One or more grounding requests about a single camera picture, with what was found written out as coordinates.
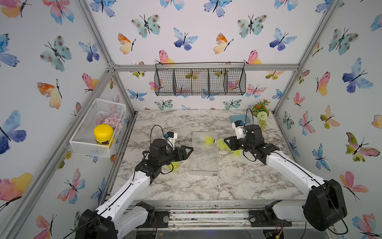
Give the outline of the yellow shuttlecock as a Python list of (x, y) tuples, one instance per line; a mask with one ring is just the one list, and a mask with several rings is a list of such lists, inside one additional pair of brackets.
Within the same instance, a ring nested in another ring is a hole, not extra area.
[(217, 141), (217, 146), (219, 148), (219, 150), (223, 150), (223, 151), (231, 151), (231, 149), (229, 148), (229, 146), (224, 142), (223, 139), (219, 139)]
[(243, 150), (235, 150), (235, 151), (233, 151), (233, 154), (235, 156), (240, 156), (240, 155), (242, 155), (242, 152), (243, 152)]
[(180, 167), (180, 163), (179, 162), (172, 162), (170, 165), (169, 165), (169, 169), (173, 170), (173, 171), (177, 171)]
[(215, 143), (215, 139), (207, 135), (205, 138), (205, 144), (210, 145), (210, 144), (214, 144), (214, 143)]

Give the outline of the translucent plastic storage box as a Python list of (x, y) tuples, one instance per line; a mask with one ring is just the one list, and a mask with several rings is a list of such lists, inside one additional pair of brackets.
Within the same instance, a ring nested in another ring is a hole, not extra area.
[[(210, 136), (215, 139), (214, 144), (206, 145), (205, 138)], [(189, 170), (191, 175), (218, 176), (219, 175), (219, 155), (218, 155), (218, 133), (194, 131), (192, 138), (192, 152), (189, 160)]]

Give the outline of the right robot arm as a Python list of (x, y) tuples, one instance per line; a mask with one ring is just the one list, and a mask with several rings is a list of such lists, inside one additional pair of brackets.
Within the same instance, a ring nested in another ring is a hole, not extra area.
[(318, 231), (326, 231), (347, 216), (347, 208), (340, 184), (325, 180), (293, 162), (272, 143), (266, 143), (257, 124), (232, 123), (236, 135), (223, 141), (232, 151), (250, 153), (255, 160), (273, 168), (293, 183), (306, 196), (304, 202), (278, 200), (265, 207), (265, 221), (272, 225), (279, 221), (302, 221)]

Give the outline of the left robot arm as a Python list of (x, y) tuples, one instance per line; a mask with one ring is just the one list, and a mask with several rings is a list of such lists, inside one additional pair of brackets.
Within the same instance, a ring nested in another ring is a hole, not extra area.
[(95, 210), (86, 210), (73, 231), (77, 239), (122, 239), (142, 225), (155, 226), (155, 208), (139, 202), (127, 212), (136, 197), (157, 178), (162, 167), (187, 160), (193, 147), (181, 145), (170, 148), (170, 141), (158, 138), (143, 151), (143, 159), (132, 176), (111, 198)]

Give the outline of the light blue dustpan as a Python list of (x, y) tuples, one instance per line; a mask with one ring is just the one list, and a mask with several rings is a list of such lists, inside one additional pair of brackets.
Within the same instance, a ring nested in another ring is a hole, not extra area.
[(248, 124), (248, 123), (251, 122), (251, 119), (247, 115), (245, 115), (245, 114), (230, 116), (230, 121), (232, 123), (234, 123), (234, 122), (236, 122), (238, 120), (241, 120), (245, 124)]

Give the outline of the white potted artificial plant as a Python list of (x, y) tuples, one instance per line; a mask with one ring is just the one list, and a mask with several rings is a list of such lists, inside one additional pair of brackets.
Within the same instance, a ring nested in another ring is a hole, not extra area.
[(270, 102), (268, 100), (263, 100), (251, 107), (251, 112), (253, 116), (258, 119), (261, 130), (265, 130), (267, 126), (267, 120), (270, 114), (267, 108), (269, 104)]

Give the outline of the pink flower ball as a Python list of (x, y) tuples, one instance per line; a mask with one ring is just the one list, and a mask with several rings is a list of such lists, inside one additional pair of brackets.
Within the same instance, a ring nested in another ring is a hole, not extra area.
[(121, 117), (118, 113), (113, 113), (101, 118), (100, 124), (107, 124), (112, 127), (113, 130), (123, 128), (121, 123)]

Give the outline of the yellow lidded jar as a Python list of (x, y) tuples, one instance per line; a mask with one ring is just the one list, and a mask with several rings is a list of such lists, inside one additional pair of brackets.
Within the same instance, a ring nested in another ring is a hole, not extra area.
[(94, 128), (94, 138), (97, 144), (111, 147), (114, 130), (107, 124), (100, 124)]

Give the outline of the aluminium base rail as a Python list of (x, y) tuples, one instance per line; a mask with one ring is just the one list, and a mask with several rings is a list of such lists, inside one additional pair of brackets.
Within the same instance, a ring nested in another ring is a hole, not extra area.
[(169, 213), (166, 230), (270, 229), (265, 222), (252, 227), (251, 211), (258, 215), (274, 200), (145, 200), (157, 211)]

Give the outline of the white mesh wall basket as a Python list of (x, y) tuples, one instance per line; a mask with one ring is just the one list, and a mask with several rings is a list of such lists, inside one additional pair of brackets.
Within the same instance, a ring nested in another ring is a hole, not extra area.
[(95, 99), (70, 139), (74, 153), (110, 157), (116, 138), (123, 129), (126, 106)]

